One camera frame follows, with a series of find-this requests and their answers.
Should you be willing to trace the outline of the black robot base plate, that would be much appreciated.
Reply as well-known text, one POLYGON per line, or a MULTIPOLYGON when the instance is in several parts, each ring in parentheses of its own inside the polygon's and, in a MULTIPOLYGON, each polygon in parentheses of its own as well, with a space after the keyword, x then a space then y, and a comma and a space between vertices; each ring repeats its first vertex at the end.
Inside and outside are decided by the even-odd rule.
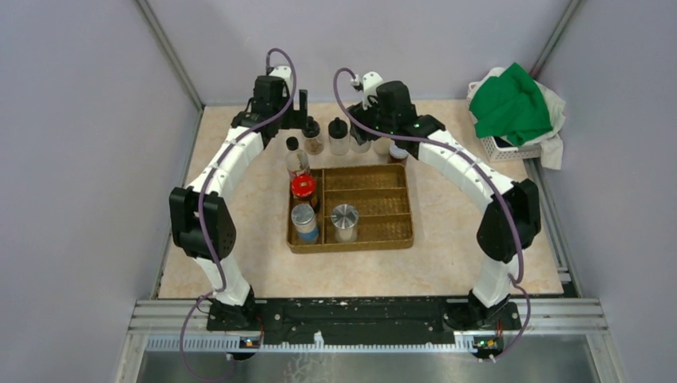
POLYGON ((315 334, 327 345, 445 345, 457 331, 502 335, 522 325, 508 299, 489 309, 456 296, 253 299, 245 315, 210 303, 207 330, 253 331, 264 345, 306 345, 315 334))

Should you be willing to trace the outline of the small black cap bottle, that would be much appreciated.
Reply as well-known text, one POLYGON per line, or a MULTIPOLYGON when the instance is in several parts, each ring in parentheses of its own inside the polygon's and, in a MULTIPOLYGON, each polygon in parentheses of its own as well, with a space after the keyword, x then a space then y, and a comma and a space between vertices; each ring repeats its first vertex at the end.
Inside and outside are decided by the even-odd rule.
POLYGON ((307 124, 302 129, 304 150, 309 155, 318 155, 324 149, 322 132, 319 123, 312 117, 307 117, 307 124))

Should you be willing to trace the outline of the clear jar silver lid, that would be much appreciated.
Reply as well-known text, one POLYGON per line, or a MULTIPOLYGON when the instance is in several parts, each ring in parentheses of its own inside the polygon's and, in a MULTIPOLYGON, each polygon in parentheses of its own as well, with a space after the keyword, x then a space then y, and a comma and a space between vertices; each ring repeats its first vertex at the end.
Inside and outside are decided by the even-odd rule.
POLYGON ((332 210, 331 222, 335 228, 335 238, 339 243, 356 241, 358 220, 358 210, 351 204, 339 204, 332 210))

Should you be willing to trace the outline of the white lid dark jar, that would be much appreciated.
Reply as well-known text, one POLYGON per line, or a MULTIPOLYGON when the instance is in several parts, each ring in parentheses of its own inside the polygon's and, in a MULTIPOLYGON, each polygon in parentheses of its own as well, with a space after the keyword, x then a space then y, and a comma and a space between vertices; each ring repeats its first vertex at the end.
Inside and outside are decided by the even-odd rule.
POLYGON ((404 164, 409 157, 409 153, 397 146, 391 146, 389 149, 388 163, 389 164, 404 164))

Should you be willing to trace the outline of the woven bamboo divided tray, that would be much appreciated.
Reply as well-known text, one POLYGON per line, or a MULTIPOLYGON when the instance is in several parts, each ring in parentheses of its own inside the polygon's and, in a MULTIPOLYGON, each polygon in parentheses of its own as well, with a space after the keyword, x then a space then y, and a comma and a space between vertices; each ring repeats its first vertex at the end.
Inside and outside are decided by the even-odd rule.
POLYGON ((319 238, 316 243, 305 243, 288 219, 286 240, 291 252, 389 251, 413 246, 414 225, 405 166, 315 168, 311 174, 319 201, 316 215, 319 238), (343 203, 352 205, 358 213, 357 238, 352 243, 340 243, 331 222, 332 209, 343 203))

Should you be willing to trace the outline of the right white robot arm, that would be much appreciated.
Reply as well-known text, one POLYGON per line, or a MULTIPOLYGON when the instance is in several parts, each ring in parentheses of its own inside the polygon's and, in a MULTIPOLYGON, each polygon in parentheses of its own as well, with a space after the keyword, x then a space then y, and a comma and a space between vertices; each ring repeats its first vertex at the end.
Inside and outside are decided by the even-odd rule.
POLYGON ((344 110, 358 140, 391 139, 477 205, 482 219, 476 238, 486 258, 469 292, 468 317, 477 328, 490 328, 500 319, 511 287, 524 277, 525 251, 540 233, 538 187, 495 171, 439 119, 418 113, 403 82, 384 81, 370 72, 352 76, 350 84, 362 94, 359 103, 344 110))

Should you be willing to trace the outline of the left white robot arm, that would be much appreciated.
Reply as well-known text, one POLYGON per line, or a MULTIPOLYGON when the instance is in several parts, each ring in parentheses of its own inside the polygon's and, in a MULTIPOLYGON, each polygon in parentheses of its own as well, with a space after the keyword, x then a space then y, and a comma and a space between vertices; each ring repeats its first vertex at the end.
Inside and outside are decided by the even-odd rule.
POLYGON ((236 227, 227 201, 249 164, 281 129, 298 128, 307 118, 307 95, 294 109, 295 76, 277 66, 255 79, 253 95, 232 119, 224 142, 204 170, 168 197, 172 240, 204 272, 212 285, 208 299, 225 311, 238 330, 255 322, 253 289, 232 251, 236 227))

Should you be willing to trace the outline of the white plastic basket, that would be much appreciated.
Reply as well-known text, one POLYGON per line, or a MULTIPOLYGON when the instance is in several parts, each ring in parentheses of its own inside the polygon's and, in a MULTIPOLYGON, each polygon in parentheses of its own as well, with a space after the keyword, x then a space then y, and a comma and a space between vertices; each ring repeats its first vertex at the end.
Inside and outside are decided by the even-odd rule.
POLYGON ((482 137, 480 142, 490 162, 528 160, 538 158, 541 154, 538 144, 517 147, 496 136, 482 137))

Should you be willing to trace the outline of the yellow lid small bottle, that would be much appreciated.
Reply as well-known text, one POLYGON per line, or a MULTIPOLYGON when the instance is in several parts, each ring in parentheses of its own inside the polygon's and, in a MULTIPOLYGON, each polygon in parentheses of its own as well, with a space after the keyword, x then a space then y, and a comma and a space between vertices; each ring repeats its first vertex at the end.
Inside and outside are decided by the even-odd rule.
POLYGON ((388 156, 392 140, 388 138, 379 138, 372 144, 372 149, 379 156, 388 156))

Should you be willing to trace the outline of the red lid sauce jar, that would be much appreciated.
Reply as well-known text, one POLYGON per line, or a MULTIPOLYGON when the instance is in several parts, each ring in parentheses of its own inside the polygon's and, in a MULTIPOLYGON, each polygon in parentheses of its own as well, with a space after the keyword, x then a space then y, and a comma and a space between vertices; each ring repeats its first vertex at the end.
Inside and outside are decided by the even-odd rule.
POLYGON ((315 213, 319 211, 317 183, 312 176, 308 174, 296 176, 291 181, 291 194, 300 203, 310 205, 315 213))

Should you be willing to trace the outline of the black cap shaker front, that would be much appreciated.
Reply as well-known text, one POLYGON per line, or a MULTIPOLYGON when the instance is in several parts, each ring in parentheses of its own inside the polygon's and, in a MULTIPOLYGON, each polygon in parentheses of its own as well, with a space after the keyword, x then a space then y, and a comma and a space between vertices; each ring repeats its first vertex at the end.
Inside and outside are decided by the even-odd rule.
POLYGON ((350 137, 350 149, 352 152, 364 154, 370 151, 371 142, 368 140, 360 140, 358 137, 350 137))

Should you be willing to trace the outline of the tall glass sauce bottle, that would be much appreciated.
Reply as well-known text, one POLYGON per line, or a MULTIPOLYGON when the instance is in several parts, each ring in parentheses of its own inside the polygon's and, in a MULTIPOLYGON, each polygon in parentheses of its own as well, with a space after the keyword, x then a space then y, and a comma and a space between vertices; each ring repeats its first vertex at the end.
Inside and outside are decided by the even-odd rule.
POLYGON ((285 155, 285 165, 289 181, 293 181, 297 176, 310 176, 311 168, 307 154, 299 147, 299 140, 295 136, 290 136, 285 141, 287 154, 285 155))

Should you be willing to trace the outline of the silver lid jar blue label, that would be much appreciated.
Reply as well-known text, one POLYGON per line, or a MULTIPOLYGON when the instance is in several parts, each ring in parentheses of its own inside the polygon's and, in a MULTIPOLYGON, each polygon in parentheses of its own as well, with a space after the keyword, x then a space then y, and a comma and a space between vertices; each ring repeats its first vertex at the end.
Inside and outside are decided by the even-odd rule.
POLYGON ((319 227, 315 211, 311 205, 301 203, 291 210, 291 221, 299 239, 303 243, 314 244, 319 239, 319 227))

